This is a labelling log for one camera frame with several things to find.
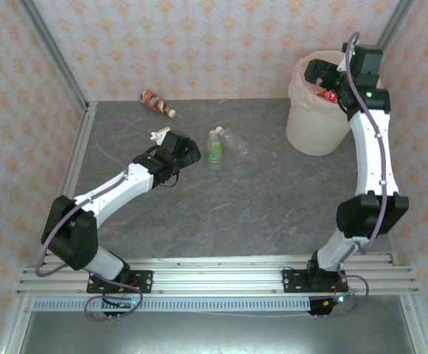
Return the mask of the aluminium frame post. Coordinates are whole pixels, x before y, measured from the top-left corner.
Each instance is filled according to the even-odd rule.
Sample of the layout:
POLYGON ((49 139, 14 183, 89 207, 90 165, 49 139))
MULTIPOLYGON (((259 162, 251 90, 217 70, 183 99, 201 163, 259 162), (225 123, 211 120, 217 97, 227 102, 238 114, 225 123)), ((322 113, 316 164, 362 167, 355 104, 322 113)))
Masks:
POLYGON ((408 13, 415 4, 415 0, 399 0, 384 30, 379 36, 376 45, 385 52, 390 48, 401 25, 405 22, 408 13))
POLYGON ((34 0, 16 0, 29 23, 33 27, 43 48, 46 50, 49 58, 53 62, 56 70, 60 74, 69 93, 82 112, 87 112, 90 102, 83 94, 80 84, 77 82, 67 60, 64 58, 57 41, 51 34, 46 22, 43 19, 34 0))

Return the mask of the small circuit board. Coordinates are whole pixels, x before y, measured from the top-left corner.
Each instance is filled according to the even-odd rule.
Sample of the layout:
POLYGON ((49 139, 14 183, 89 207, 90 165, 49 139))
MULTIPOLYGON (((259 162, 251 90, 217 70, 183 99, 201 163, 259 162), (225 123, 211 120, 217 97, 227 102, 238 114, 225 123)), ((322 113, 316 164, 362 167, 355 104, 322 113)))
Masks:
POLYGON ((326 308, 332 308, 335 305, 338 305, 353 296, 355 296, 354 293, 347 293, 336 296, 325 296, 323 299, 319 299, 319 304, 326 308))
POLYGON ((108 310, 129 310, 138 305, 138 300, 132 298, 114 298, 108 297, 102 299, 102 307, 108 310))

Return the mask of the aluminium frame leg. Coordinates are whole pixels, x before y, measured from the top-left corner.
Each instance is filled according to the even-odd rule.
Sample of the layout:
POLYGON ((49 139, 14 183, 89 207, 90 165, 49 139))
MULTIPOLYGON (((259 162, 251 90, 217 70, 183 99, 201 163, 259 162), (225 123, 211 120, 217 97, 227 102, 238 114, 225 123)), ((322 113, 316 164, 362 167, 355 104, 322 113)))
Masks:
POLYGON ((415 354, 428 354, 428 315, 418 295, 401 295, 400 303, 415 354))
POLYGON ((0 354, 19 354, 29 325, 34 305, 33 296, 16 297, 4 327, 0 354))

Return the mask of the beige plastic bin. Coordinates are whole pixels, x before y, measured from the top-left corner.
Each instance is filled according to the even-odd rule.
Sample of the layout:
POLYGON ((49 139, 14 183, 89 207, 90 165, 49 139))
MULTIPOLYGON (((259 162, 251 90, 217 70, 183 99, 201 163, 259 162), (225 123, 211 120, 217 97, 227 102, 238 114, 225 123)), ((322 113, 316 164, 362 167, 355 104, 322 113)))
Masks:
POLYGON ((287 120, 286 135, 290 144, 310 156, 333 152, 343 141, 351 126, 347 122, 292 105, 287 120))

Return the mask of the brown label plastic bottle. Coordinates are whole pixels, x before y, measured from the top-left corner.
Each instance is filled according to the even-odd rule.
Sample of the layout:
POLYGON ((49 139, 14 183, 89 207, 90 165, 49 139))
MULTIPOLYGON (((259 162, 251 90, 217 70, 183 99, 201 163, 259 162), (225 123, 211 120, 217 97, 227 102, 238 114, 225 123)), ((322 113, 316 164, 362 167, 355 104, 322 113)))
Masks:
POLYGON ((171 108, 161 97, 148 89, 143 90, 140 95, 140 101, 148 108, 161 112, 169 118, 174 118, 177 114, 175 109, 171 108))

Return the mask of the narrow aluminium extrusion beam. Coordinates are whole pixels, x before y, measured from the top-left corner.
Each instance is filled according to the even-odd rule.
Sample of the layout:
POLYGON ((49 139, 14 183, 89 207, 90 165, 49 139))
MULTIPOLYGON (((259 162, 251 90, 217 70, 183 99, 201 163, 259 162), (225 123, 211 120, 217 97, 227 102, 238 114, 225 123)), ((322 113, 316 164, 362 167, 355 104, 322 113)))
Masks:
MULTIPOLYGON (((268 264, 293 264, 293 263, 305 263, 311 258, 310 255, 256 255, 256 256, 231 256, 231 257, 166 257, 166 258, 127 258, 126 263, 130 264, 132 267, 140 265, 142 263, 146 264, 180 264, 180 265, 192 265, 192 264, 213 264, 213 265, 222 265, 222 264, 240 264, 245 263, 248 265, 268 263, 268 264)), ((351 257, 350 260, 345 262, 346 266, 387 266, 392 265, 391 254, 355 254, 351 257)))

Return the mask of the plain clear white-capped bottle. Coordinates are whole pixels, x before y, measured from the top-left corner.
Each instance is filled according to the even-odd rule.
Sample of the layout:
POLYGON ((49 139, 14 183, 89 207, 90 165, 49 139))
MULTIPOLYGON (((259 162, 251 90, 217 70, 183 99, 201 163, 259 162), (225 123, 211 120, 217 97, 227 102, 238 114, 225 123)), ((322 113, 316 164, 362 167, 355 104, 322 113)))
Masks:
POLYGON ((248 146, 246 141, 234 133, 230 128, 223 128, 221 126, 215 129, 218 137, 229 150, 237 153, 240 156, 248 154, 248 146))

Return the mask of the aluminium table edge rail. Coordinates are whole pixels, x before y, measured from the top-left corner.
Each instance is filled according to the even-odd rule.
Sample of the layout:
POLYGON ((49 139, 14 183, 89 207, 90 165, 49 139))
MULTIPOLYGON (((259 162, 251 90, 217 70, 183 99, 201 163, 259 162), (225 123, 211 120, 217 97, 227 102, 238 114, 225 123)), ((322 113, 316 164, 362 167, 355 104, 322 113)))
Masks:
POLYGON ((94 123, 98 103, 98 101, 90 101, 88 107, 82 113, 80 126, 74 137, 74 144, 63 175, 63 181, 60 188, 61 195, 66 195, 68 197, 72 197, 74 195, 85 150, 91 135, 91 129, 94 123))

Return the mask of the wide aluminium extrusion beam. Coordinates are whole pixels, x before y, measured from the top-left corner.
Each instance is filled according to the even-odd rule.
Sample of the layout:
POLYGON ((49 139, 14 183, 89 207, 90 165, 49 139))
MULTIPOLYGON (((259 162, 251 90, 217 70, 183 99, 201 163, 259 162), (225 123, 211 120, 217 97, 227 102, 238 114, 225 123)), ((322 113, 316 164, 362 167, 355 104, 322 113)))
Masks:
MULTIPOLYGON (((347 269, 348 284, 359 295, 365 293, 364 278, 371 295, 421 294, 422 286, 409 267, 347 269)), ((19 284, 19 294, 81 295, 88 285, 89 275, 81 271, 61 271, 50 277, 37 277, 25 272, 19 284)), ((281 270, 277 268, 216 269, 156 268, 152 293, 162 295, 271 295, 283 291, 281 270)))

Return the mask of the grey metal panel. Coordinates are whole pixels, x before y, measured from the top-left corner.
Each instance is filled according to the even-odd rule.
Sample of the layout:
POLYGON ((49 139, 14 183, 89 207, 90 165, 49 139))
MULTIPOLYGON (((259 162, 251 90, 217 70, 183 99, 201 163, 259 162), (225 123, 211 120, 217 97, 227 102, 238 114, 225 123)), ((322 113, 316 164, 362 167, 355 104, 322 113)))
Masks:
POLYGON ((20 354, 415 354, 398 311, 368 305, 349 317, 137 313, 96 323, 35 313, 20 354))

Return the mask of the green label clear bottle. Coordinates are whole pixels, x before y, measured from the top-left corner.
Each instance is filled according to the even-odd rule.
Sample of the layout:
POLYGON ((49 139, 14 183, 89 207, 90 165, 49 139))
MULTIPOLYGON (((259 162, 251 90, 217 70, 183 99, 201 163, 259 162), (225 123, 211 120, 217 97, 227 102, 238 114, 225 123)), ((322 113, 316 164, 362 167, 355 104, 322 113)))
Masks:
POLYGON ((209 167, 220 168, 223 161, 222 141, 215 130, 209 131, 206 152, 209 167))

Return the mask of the pink plastic bin liner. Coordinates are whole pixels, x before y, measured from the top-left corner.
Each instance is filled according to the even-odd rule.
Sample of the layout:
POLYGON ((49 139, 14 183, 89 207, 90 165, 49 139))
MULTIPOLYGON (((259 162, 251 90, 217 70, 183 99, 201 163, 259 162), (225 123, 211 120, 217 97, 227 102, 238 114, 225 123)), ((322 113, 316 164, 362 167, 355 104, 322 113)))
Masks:
POLYGON ((340 51, 323 50, 300 58, 292 68, 292 76, 288 88, 288 95, 292 105, 347 122, 345 113, 337 103, 325 100, 323 97, 317 95, 318 92, 325 91, 325 89, 317 85, 312 85, 304 79, 304 73, 311 60, 321 59, 338 65, 343 57, 344 54, 340 51))

